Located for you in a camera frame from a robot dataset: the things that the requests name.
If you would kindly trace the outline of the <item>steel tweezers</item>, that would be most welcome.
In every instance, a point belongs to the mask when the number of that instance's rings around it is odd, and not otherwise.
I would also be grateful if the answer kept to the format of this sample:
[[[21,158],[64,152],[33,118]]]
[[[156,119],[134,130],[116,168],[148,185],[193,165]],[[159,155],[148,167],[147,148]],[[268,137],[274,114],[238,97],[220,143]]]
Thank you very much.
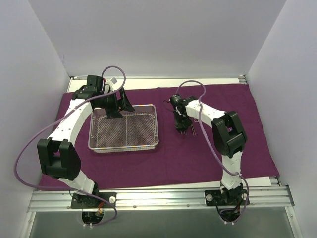
[[[196,131],[193,124],[191,124],[191,130],[192,130],[193,136],[196,136]]]

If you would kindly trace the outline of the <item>metal mesh instrument tray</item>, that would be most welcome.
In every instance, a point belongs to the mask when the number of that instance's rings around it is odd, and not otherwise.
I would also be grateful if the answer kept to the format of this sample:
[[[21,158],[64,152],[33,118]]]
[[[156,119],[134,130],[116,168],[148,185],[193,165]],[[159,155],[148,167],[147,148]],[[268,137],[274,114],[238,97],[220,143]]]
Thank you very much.
[[[135,111],[121,111],[121,118],[110,119],[104,109],[91,114],[88,147],[96,153],[152,150],[159,143],[156,107],[134,105]]]

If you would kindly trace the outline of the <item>purple surgical wrap cloth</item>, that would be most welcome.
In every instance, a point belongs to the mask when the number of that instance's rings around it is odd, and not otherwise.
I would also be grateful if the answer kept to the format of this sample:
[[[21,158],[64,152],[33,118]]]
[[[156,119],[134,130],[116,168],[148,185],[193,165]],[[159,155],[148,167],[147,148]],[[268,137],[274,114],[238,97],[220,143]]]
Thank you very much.
[[[93,152],[88,147],[90,121],[86,120],[75,143],[82,171],[101,189],[219,181],[222,169],[199,125],[194,126],[196,136],[191,129],[186,134],[176,131],[173,114],[166,104],[174,93],[182,97],[202,96],[203,102],[213,108],[236,111],[248,137],[241,158],[243,177],[279,175],[269,152],[255,100],[249,86],[243,84],[128,90],[126,94],[133,105],[153,104],[156,107],[158,146],[145,151]]]

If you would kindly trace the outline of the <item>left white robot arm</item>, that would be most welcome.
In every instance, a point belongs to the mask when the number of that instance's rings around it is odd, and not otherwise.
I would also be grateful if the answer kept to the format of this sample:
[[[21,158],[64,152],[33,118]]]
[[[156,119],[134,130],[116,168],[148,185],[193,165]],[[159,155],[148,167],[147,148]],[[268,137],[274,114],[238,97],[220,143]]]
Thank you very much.
[[[100,195],[96,182],[81,170],[81,160],[75,150],[77,136],[87,117],[95,108],[105,109],[108,116],[118,118],[121,111],[133,112],[124,88],[104,93],[103,87],[83,86],[73,93],[68,109],[56,129],[47,139],[37,144],[42,173],[82,194],[82,202],[89,208],[99,204]]]

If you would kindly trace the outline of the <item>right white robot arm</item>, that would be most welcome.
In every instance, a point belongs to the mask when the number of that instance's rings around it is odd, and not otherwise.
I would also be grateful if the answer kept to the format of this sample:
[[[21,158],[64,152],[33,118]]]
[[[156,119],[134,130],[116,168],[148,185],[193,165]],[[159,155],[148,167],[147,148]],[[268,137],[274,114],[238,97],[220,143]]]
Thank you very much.
[[[241,186],[241,157],[247,135],[235,111],[217,110],[200,102],[195,97],[181,98],[173,95],[169,102],[173,107],[175,129],[184,133],[192,127],[191,119],[197,119],[211,151],[221,154],[216,157],[222,167],[220,199],[230,205],[238,198],[236,189]]]

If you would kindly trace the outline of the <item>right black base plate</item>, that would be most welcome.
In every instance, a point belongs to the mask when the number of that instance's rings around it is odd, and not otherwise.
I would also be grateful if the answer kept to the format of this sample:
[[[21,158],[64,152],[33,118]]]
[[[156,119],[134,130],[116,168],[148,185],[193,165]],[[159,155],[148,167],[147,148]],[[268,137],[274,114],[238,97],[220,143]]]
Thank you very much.
[[[249,201],[246,201],[247,191],[245,189],[205,190],[204,194],[207,206],[243,206],[245,203],[250,204]]]

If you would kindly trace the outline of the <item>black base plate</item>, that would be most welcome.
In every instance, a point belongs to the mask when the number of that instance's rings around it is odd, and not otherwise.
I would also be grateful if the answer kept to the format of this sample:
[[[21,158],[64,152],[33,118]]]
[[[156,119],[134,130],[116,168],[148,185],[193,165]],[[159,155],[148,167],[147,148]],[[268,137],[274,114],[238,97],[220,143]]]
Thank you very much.
[[[245,189],[205,190],[204,194],[207,206],[243,206],[245,203],[250,204],[249,201],[246,201],[247,191]]]
[[[110,203],[107,204],[91,196],[73,193],[70,207],[72,209],[111,208],[116,203],[116,196],[116,192],[101,192],[99,197]]]

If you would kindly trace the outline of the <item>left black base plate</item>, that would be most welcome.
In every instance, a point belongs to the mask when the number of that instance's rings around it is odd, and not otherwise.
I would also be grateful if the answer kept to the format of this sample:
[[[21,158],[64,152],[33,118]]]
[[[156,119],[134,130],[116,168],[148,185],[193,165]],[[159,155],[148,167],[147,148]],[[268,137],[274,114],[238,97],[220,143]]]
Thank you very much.
[[[116,203],[116,196],[116,192],[101,192],[99,197],[110,203],[107,204],[91,196],[73,193],[70,207],[72,209],[111,208]]]

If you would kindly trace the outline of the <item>aluminium front rail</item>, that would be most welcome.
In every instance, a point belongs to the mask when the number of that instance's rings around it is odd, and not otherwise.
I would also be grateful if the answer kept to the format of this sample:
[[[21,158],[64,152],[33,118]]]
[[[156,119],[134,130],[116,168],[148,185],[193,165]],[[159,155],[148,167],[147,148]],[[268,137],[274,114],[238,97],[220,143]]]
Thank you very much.
[[[215,209],[207,206],[205,189],[116,190],[117,211]],[[251,187],[247,208],[292,207],[288,187]],[[84,212],[94,208],[72,208],[66,191],[37,191],[32,194],[28,212]]]

